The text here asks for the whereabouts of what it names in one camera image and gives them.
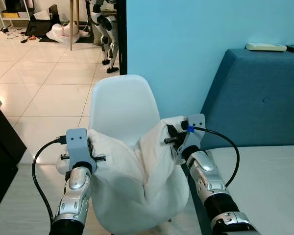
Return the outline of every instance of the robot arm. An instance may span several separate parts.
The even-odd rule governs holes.
[[[89,169],[82,166],[72,169],[49,235],[83,234],[91,191]]]
[[[200,142],[204,136],[201,130],[207,131],[204,129],[204,115],[189,116],[181,123],[181,127],[184,131],[179,133],[173,126],[168,125],[171,138],[165,139],[165,143],[174,143],[172,147],[178,156],[186,161],[198,196],[206,208],[213,235],[260,235],[247,216],[239,211],[226,188],[228,183],[223,183],[217,166],[200,150]],[[68,155],[62,155],[61,159],[70,159],[70,173],[66,176],[64,196],[55,218],[52,219],[51,215],[49,235],[82,235],[91,196],[91,175],[96,171],[96,161],[105,161],[105,156],[92,156],[93,145],[87,138],[86,129],[68,130],[65,138],[66,141],[46,144],[37,153],[33,169],[35,160],[46,146],[53,142],[67,144]]]
[[[200,150],[204,132],[195,128],[204,128],[204,124],[204,115],[196,114],[181,123],[182,129],[187,132],[178,133],[173,126],[168,126],[171,138],[165,139],[165,143],[173,142],[179,157],[186,160],[214,235],[259,235],[247,216],[239,211],[217,166]]]
[[[92,157],[93,146],[86,129],[68,130],[66,144],[68,154],[61,155],[61,159],[70,159],[70,171],[49,235],[83,234],[92,194],[91,175],[96,170],[96,161],[105,160],[104,156]]]

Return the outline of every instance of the black cabinet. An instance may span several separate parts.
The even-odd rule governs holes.
[[[26,146],[0,110],[0,202],[18,171]]]

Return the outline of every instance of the light blue wall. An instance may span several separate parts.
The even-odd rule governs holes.
[[[162,118],[201,110],[228,48],[294,43],[294,0],[127,0],[128,73]]]

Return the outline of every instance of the white bed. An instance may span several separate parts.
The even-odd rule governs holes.
[[[294,235],[294,146],[239,147],[241,162],[229,186],[240,211],[262,235]],[[226,182],[233,148],[207,150]]]

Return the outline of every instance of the white chair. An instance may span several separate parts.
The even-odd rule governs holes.
[[[141,76],[115,76],[95,85],[89,129],[134,146],[159,120],[152,91]],[[107,182],[95,176],[92,182],[92,201],[97,219],[106,230],[116,235],[132,234],[166,222],[185,207],[189,196],[186,178],[179,165],[148,205],[118,195]]]

